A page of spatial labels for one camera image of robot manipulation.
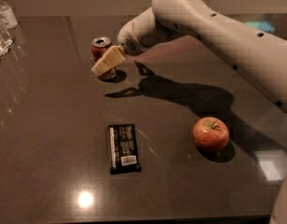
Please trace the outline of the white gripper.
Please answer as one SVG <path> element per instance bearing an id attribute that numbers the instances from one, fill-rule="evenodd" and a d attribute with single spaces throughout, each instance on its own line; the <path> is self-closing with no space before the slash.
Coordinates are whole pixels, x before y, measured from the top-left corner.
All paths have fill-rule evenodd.
<path id="1" fill-rule="evenodd" d="M 102 57 L 95 62 L 92 72 L 99 77 L 123 63 L 126 54 L 137 56 L 157 44 L 178 37 L 180 37 L 179 33 L 164 27 L 155 19 L 152 9 L 148 8 L 121 28 L 118 34 L 120 46 L 109 47 Z"/>

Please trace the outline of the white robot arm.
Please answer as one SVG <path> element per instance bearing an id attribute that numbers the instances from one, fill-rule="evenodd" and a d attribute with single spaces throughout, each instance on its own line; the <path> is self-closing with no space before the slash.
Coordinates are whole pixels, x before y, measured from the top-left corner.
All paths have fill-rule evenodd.
<path id="1" fill-rule="evenodd" d="M 121 28 L 117 45 L 92 71 L 102 75 L 128 55 L 186 35 L 198 39 L 287 114 L 287 41 L 225 17 L 203 0 L 151 0 L 149 9 Z M 243 146 L 261 167 L 261 183 L 244 168 L 225 178 L 226 195 L 233 203 L 254 204 L 267 203 L 273 194 L 268 224 L 287 224 L 287 149 L 241 122 L 224 104 L 221 91 L 202 88 L 191 100 L 200 120 L 223 124 L 227 138 Z"/>

